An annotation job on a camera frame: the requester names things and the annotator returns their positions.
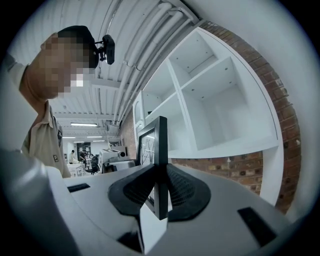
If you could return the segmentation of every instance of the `headset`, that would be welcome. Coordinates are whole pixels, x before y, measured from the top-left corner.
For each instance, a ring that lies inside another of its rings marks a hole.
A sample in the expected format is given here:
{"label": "headset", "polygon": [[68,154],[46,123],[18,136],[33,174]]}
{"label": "headset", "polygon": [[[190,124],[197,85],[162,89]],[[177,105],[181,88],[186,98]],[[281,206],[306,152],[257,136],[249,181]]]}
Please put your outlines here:
{"label": "headset", "polygon": [[95,42],[95,44],[101,44],[101,47],[97,48],[97,53],[100,55],[100,61],[104,61],[112,65],[115,62],[115,41],[111,35],[106,34],[103,36],[102,41]]}

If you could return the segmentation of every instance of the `shelf compartment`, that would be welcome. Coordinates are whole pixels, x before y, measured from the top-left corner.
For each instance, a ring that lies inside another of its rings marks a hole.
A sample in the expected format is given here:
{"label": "shelf compartment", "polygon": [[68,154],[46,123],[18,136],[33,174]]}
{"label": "shelf compartment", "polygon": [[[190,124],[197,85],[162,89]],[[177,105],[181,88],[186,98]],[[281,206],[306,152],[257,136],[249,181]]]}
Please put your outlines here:
{"label": "shelf compartment", "polygon": [[166,61],[155,71],[142,92],[145,117],[176,92]]}
{"label": "shelf compartment", "polygon": [[248,105],[247,97],[255,95],[244,96],[242,88],[230,57],[212,64],[181,88],[197,150],[271,136]]}
{"label": "shelf compartment", "polygon": [[145,118],[146,125],[159,116],[167,118],[168,150],[189,151],[191,145],[177,93],[171,95]]}
{"label": "shelf compartment", "polygon": [[195,31],[174,50],[169,60],[182,86],[218,59],[206,40]]}

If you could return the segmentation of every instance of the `black slot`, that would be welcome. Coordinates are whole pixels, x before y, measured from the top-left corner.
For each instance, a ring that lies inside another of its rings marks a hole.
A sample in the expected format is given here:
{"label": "black slot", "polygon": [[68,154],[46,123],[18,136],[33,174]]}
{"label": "black slot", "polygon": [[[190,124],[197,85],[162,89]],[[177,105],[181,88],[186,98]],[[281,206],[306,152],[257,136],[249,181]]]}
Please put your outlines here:
{"label": "black slot", "polygon": [[79,185],[68,186],[67,188],[68,188],[69,192],[72,193],[72,192],[76,192],[79,190],[84,190],[84,189],[90,188],[90,186],[87,183],[83,183],[83,184],[79,184]]}
{"label": "black slot", "polygon": [[261,247],[276,238],[276,234],[251,207],[239,209],[238,213]]}

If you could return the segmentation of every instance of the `white shelving unit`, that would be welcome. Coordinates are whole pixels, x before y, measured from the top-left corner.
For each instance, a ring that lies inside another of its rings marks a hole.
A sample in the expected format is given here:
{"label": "white shelving unit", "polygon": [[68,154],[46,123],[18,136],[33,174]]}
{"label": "white shelving unit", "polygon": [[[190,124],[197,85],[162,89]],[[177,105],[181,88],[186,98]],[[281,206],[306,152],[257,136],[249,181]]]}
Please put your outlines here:
{"label": "white shelving unit", "polygon": [[193,30],[155,71],[133,109],[136,139],[152,120],[167,118],[169,158],[266,152],[263,175],[276,181],[262,182],[261,196],[276,203],[283,169],[277,113],[256,73],[219,38]]}

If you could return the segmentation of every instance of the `white wall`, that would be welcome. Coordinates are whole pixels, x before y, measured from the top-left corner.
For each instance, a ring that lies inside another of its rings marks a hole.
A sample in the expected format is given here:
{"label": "white wall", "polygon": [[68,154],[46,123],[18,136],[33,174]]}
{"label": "white wall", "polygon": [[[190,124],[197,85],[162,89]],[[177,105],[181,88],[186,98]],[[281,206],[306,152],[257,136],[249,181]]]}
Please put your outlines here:
{"label": "white wall", "polygon": [[91,142],[91,154],[99,155],[101,149],[107,149],[108,143],[107,142]]}
{"label": "white wall", "polygon": [[294,221],[313,206],[320,184],[320,68],[300,25],[276,1],[185,0],[202,18],[234,32],[276,70],[293,103],[301,134],[301,173],[287,216]]}

